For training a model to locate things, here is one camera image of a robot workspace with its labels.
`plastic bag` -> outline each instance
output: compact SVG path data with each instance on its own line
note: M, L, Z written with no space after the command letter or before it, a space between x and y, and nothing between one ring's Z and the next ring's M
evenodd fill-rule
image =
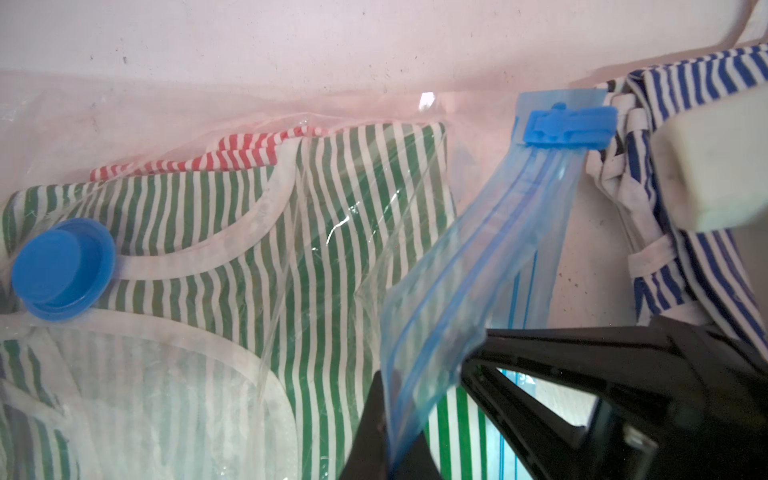
M462 360L479 345L502 287L528 262L536 270L528 289L528 319L546 320L564 228L586 148L535 148L522 143L533 110L599 107L604 91L523 94L512 146L491 180L432 249L386 293L397 242L379 259L366 286L372 316L382 327L382 380L387 410L389 462L397 465L448 388L458 383ZM403 225L416 219L405 218ZM538 269L536 263L541 258Z
M382 285L397 283L471 203L508 146L515 95L0 85L0 307L16 325L0 351L0 472L335 478L379 368L378 317L356 293L400 249ZM69 217L110 230L116 277L85 316L41 323L13 292L13 261Z

